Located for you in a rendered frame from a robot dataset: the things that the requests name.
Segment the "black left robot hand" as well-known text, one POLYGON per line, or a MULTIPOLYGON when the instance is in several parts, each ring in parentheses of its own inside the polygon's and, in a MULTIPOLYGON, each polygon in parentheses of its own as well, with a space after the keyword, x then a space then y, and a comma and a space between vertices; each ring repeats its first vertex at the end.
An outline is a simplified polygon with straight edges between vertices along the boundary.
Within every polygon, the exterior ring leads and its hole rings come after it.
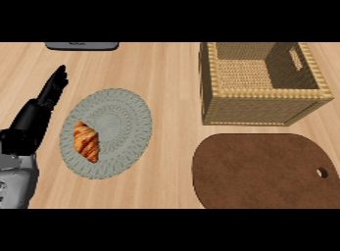
POLYGON ((67 84, 65 66, 61 65, 44 83, 37 98, 27 102, 9 128, 0 131, 3 154, 30 156, 36 152, 67 84))

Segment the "square wicker basket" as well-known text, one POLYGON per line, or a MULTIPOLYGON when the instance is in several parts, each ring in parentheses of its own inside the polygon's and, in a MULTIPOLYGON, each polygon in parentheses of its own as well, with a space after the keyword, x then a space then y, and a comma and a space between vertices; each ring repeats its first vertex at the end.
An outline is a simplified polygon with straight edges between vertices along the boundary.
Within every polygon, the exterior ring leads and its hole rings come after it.
POLYGON ((203 42, 198 73, 207 126, 290 126, 333 100, 303 42, 203 42))

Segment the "brown wooden cutting board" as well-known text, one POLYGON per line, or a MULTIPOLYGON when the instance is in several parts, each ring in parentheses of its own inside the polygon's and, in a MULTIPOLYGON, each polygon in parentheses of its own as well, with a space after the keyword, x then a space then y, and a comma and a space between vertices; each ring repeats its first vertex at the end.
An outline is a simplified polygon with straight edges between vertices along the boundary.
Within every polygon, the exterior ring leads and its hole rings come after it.
POLYGON ((321 147, 293 133, 219 133, 192 157, 192 186, 210 208, 340 208, 340 178, 321 147))

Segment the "golden brown croissant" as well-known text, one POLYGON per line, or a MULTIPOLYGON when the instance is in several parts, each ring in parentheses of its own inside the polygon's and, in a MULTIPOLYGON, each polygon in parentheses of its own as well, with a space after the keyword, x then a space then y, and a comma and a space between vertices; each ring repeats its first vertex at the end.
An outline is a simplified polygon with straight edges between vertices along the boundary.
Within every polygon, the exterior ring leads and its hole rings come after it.
POLYGON ((74 150, 90 163, 98 162, 101 153, 99 134, 81 121, 74 124, 74 150))

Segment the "grey woven round placemat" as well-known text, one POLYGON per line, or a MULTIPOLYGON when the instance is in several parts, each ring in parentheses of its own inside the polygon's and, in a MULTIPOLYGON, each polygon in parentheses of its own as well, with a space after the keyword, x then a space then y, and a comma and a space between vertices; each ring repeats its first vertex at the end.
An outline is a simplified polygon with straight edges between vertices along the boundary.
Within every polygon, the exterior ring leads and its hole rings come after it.
POLYGON ((140 96, 123 88, 90 94, 75 105, 59 132, 59 151, 77 176, 105 179, 139 160, 152 135, 152 116, 140 96), (99 157, 92 163, 74 149, 74 125, 81 121, 99 134, 99 157))

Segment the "dark grey flat appliance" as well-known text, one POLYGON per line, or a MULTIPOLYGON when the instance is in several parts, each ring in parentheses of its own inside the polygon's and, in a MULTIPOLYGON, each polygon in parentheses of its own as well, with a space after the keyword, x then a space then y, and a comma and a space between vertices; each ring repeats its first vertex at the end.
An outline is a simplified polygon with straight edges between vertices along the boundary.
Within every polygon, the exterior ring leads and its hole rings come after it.
POLYGON ((109 51, 118 47, 117 42, 46 42, 50 50, 109 51))

